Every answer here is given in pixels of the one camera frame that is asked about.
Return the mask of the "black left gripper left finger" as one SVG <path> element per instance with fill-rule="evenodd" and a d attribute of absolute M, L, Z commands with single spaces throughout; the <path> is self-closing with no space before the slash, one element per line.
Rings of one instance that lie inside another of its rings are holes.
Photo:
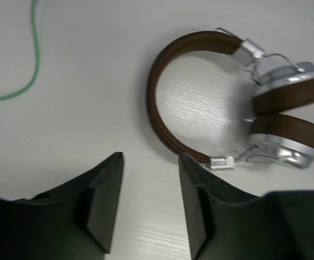
<path fill-rule="evenodd" d="M 123 154 L 115 152 L 33 198 L 0 198 L 0 259 L 104 259 L 112 247 L 123 171 Z"/>

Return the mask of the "brown silver headphones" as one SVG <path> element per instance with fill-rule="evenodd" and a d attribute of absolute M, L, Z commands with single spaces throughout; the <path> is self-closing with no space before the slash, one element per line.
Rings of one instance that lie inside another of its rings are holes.
<path fill-rule="evenodd" d="M 151 54 L 157 54 L 167 43 L 194 28 L 174 31 L 153 31 Z M 311 35 L 302 37 L 301 47 L 296 42 L 288 54 L 297 61 L 314 62 L 310 47 Z M 210 155 L 230 154 L 238 157 L 247 148 L 247 133 L 253 117 L 250 96 L 253 83 L 239 65 L 220 54 L 199 51 L 177 58 L 162 74 L 157 86 L 157 106 L 169 130 L 193 149 Z M 298 108 L 285 114 L 299 116 L 314 122 L 314 105 Z M 307 170 L 292 169 L 276 164 L 256 164 L 238 167 L 232 174 L 311 174 L 314 164 Z"/>

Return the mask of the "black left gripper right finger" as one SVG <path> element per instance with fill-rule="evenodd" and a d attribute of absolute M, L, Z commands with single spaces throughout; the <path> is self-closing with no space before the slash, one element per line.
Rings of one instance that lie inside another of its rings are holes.
<path fill-rule="evenodd" d="M 314 190 L 244 192 L 179 157 L 192 259 L 314 259 Z"/>

